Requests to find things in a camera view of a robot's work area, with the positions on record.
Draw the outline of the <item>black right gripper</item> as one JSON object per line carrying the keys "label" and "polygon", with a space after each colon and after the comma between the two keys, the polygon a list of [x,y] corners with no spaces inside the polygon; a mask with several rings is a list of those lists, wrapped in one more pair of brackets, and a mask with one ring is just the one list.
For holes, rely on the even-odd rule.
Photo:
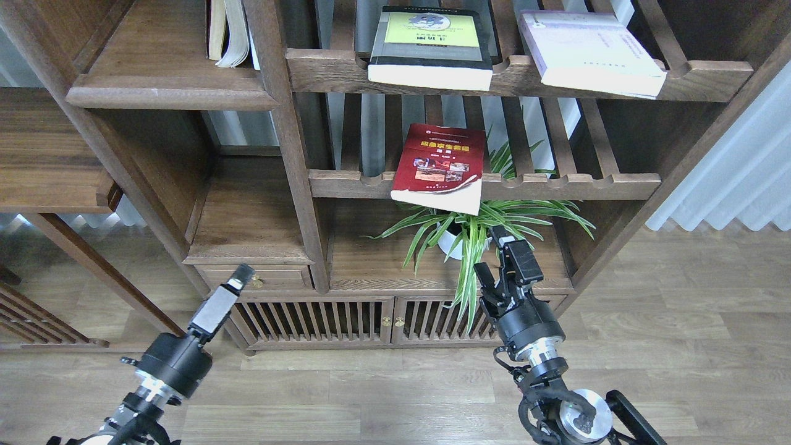
{"label": "black right gripper", "polygon": [[482,290],[481,306],[496,327],[509,357],[515,362],[544,363],[559,358],[556,347],[565,340],[548,302],[539,300],[532,286],[544,279],[528,242],[517,240],[498,225],[489,228],[498,247],[499,281],[489,266],[474,264]]}

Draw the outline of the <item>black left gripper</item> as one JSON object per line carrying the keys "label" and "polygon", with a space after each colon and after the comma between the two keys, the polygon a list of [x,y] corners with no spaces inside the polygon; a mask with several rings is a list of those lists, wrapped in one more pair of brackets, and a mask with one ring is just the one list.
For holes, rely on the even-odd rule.
{"label": "black left gripper", "polygon": [[213,362],[204,345],[214,338],[254,275],[254,268],[238,265],[226,286],[218,287],[192,316],[186,335],[161,333],[153,341],[136,365],[138,373],[164,383],[181,398],[192,397]]}

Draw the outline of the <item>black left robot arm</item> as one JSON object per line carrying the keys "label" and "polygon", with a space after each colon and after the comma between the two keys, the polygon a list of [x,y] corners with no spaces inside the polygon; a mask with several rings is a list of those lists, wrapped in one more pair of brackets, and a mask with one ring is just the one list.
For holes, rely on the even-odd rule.
{"label": "black left robot arm", "polygon": [[127,394],[97,433],[69,439],[67,443],[180,444],[180,440],[172,441],[158,422],[164,406],[178,406],[192,397],[213,364],[205,344],[218,333],[241,290],[254,275],[253,268],[239,265],[228,281],[201,304],[183,336],[161,333],[141,360],[122,358],[122,362],[135,366],[136,374],[142,379],[140,386]]}

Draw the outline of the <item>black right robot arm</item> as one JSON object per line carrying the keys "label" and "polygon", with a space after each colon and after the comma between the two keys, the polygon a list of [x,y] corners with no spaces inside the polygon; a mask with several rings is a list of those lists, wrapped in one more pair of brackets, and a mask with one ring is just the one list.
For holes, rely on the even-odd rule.
{"label": "black right robot arm", "polygon": [[605,397],[589,389],[568,389],[562,379],[568,369],[557,346],[565,340],[547,302],[532,285],[542,271],[526,240],[518,240],[503,226],[491,228],[501,261],[499,281],[487,264],[475,265],[482,285],[481,307],[496,327],[516,366],[505,364],[522,392],[518,417],[539,444],[663,444],[664,439],[619,391]]}

